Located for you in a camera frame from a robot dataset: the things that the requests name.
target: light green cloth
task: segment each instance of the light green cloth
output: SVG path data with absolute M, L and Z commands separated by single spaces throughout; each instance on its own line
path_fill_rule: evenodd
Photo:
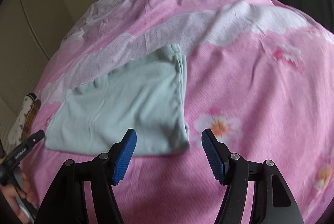
M 47 131 L 47 148 L 97 155 L 137 132 L 134 155 L 186 150 L 186 58 L 173 44 L 69 90 Z

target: bed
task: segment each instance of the bed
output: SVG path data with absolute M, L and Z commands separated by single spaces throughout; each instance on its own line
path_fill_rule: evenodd
M 171 43 L 187 55 L 184 115 L 190 149 L 131 160 L 114 188 L 125 223 L 214 222 L 224 187 L 212 176 L 200 145 L 208 127 L 247 160 L 272 159 L 305 223 L 315 223 L 334 196 L 334 36 L 276 0 L 94 3 L 63 39 L 35 88 L 41 109 L 32 132 L 47 129 L 69 89 Z M 93 159 L 51 151 L 40 142 L 22 162 L 39 203 L 69 158 Z M 96 223 L 90 186 L 85 187 L 90 222 Z M 250 183 L 243 223 L 250 217 L 252 190 Z

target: finger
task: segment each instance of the finger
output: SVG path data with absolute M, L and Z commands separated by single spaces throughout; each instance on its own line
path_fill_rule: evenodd
M 21 222 L 23 224 L 28 224 L 30 222 L 30 219 L 26 216 L 26 214 L 22 211 L 21 208 L 19 214 L 17 215 L 17 217 L 19 218 L 19 220 L 21 220 Z
M 32 191 L 27 193 L 27 201 L 30 202 L 31 204 L 37 204 L 37 198 Z
M 18 198 L 19 194 L 21 196 L 21 198 L 25 198 L 26 194 L 19 190 L 19 189 L 15 189 L 15 187 L 13 185 L 6 185 L 3 186 L 1 188 L 2 193 L 4 194 L 5 197 L 11 197 L 11 198 Z
M 30 183 L 28 182 L 27 179 L 24 179 L 24 180 L 23 180 L 23 183 L 22 183 L 22 190 L 23 190 L 25 193 L 29 193 L 30 190 L 31 190 Z
M 23 179 L 27 179 L 27 176 L 23 173 L 23 171 L 21 172 L 21 176 Z
M 18 196 L 18 194 L 16 193 L 15 189 L 14 189 L 14 192 L 12 192 L 11 188 L 14 188 L 14 187 L 8 187 L 8 186 L 1 187 L 1 191 L 2 191 L 6 201 L 8 202 L 9 206 L 12 208 L 14 213 L 16 215 L 18 215 L 19 212 L 20 212 L 20 207 L 17 204 L 15 197 L 12 197 L 14 192 L 15 192 L 16 196 Z

